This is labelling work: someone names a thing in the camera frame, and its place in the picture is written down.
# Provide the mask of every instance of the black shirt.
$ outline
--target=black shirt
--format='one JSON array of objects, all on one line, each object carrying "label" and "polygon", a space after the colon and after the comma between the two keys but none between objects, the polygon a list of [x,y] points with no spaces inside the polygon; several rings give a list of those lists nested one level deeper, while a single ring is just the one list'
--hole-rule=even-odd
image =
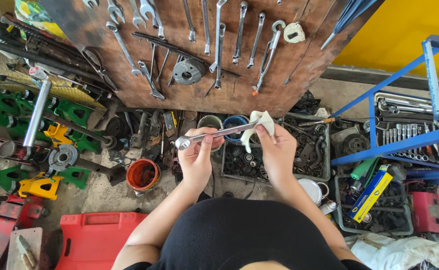
[{"label": "black shirt", "polygon": [[224,197],[187,209],[156,263],[125,270],[237,270],[258,261],[277,261],[291,270],[371,270],[340,261],[313,222],[291,206]]}]

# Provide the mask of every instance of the orange bucket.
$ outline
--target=orange bucket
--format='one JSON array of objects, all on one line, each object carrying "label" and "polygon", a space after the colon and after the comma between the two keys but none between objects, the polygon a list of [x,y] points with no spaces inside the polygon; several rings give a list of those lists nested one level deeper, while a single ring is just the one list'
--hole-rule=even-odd
[{"label": "orange bucket", "polygon": [[161,170],[150,159],[138,159],[126,171],[126,182],[136,191],[148,192],[153,190],[161,179]]}]

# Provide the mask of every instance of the concrete floor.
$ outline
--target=concrete floor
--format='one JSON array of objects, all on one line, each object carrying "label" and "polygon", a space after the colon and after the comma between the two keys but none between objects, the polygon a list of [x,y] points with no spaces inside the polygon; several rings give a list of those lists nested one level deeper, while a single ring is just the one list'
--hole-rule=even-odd
[{"label": "concrete floor", "polygon": [[[372,85],[362,83],[347,83],[342,81],[318,79],[311,87],[311,92],[318,99],[322,99],[321,106],[327,108],[329,112],[334,112],[352,101],[359,95],[370,89]],[[385,90],[398,93],[406,93],[417,96],[427,97],[428,92],[397,87],[385,87]],[[361,102],[353,109],[345,112],[345,118],[367,117],[368,105],[366,101]],[[135,158],[139,156],[138,151],[131,150],[126,154],[127,157]],[[112,167],[115,165],[108,159],[108,153],[103,150],[101,155],[91,153],[82,157],[89,158],[101,165]],[[213,170],[216,176],[215,196],[221,196],[224,192],[230,191],[237,198],[243,198],[253,188],[252,183],[241,180],[220,177],[220,166],[215,164]],[[88,185],[85,190],[80,190],[74,185],[61,184],[58,189],[58,199],[55,201],[45,200],[44,206],[50,210],[47,217],[40,218],[36,225],[45,231],[59,230],[61,216],[65,214],[89,213],[89,212],[113,212],[113,211],[133,211],[137,208],[142,213],[150,213],[168,194],[175,188],[175,180],[170,171],[164,171],[163,177],[158,187],[140,197],[135,197],[133,191],[122,182],[111,187],[106,177],[102,174],[91,173]],[[205,193],[212,192],[212,179],[210,179]],[[273,190],[267,186],[259,184],[253,190],[250,200],[275,200]]]}]

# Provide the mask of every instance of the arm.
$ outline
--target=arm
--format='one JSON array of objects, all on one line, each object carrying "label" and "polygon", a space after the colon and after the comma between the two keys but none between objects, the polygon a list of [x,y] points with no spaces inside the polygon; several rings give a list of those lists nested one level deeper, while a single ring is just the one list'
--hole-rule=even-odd
[{"label": "arm", "polygon": [[[217,129],[203,127],[191,129],[186,135],[214,133]],[[211,148],[224,143],[223,137],[204,137],[199,144],[192,144],[178,151],[184,179],[131,233],[116,257],[111,270],[123,270],[137,262],[155,263],[160,249],[170,234],[176,220],[192,206],[206,187],[211,175]]]},{"label": "arm", "polygon": [[326,218],[293,176],[296,139],[282,126],[275,125],[272,139],[263,126],[256,127],[263,148],[264,169],[276,196],[285,204],[308,217],[323,235],[328,246],[340,260],[360,261],[349,250],[340,231]]}]

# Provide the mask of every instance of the blue bucket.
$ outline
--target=blue bucket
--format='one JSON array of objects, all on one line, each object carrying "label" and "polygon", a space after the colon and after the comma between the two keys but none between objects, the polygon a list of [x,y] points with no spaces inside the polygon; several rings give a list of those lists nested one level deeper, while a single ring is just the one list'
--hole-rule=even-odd
[{"label": "blue bucket", "polygon": [[[224,128],[228,128],[227,125],[231,125],[233,124],[233,126],[241,126],[241,125],[246,125],[248,124],[248,121],[245,120],[242,116],[240,115],[232,115],[229,116],[228,118],[226,118],[223,121],[223,127]],[[225,135],[226,139],[232,141],[232,142],[239,142],[241,140],[241,136],[237,139],[233,139],[230,137],[230,135]]]}]

